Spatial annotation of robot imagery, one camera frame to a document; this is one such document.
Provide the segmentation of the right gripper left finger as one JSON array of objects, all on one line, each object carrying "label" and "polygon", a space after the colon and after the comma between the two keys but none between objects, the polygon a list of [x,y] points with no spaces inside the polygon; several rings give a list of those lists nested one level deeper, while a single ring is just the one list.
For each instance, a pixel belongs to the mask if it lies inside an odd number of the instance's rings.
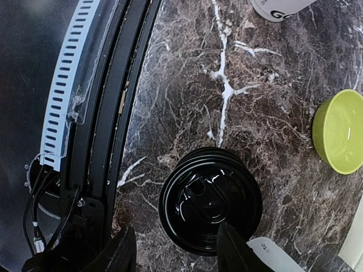
[{"label": "right gripper left finger", "polygon": [[74,271],[136,271],[137,246],[134,228],[124,226],[100,252],[86,242],[74,242]]}]

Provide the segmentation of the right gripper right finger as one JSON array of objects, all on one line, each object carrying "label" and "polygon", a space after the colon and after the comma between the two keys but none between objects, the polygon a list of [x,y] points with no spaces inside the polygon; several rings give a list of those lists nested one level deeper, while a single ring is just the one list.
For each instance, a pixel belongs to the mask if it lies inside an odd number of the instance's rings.
[{"label": "right gripper right finger", "polygon": [[272,271],[229,224],[220,224],[217,234],[218,271]]}]

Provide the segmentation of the stack of black lids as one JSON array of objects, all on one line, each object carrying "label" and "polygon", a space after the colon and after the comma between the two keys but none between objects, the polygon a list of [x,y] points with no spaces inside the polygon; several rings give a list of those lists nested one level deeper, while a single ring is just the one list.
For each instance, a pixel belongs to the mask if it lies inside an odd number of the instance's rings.
[{"label": "stack of black lids", "polygon": [[242,160],[218,147],[202,147],[177,163],[161,189],[161,225],[187,252],[216,256],[217,233],[223,222],[243,240],[257,230],[263,200],[257,181]]}]

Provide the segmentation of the beige paper bag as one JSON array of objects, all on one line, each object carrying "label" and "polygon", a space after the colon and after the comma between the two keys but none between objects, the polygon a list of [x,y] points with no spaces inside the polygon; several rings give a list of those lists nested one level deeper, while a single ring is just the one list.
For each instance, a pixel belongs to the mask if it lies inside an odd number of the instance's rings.
[{"label": "beige paper bag", "polygon": [[363,250],[363,203],[362,198],[353,218],[351,227],[338,256],[354,271],[362,271]]}]

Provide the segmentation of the green bowl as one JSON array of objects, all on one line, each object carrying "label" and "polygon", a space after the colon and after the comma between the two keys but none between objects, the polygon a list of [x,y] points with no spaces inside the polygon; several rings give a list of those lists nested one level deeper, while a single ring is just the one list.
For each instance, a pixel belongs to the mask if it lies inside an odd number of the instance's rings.
[{"label": "green bowl", "polygon": [[313,145],[322,160],[339,174],[362,166],[362,95],[342,90],[317,109],[312,126]]}]

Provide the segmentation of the white cup holding straws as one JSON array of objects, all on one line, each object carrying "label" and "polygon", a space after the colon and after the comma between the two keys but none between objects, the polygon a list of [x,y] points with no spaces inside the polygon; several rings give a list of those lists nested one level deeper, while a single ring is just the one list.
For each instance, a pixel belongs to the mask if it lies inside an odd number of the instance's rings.
[{"label": "white cup holding straws", "polygon": [[251,0],[255,11],[270,22],[282,22],[316,0]]}]

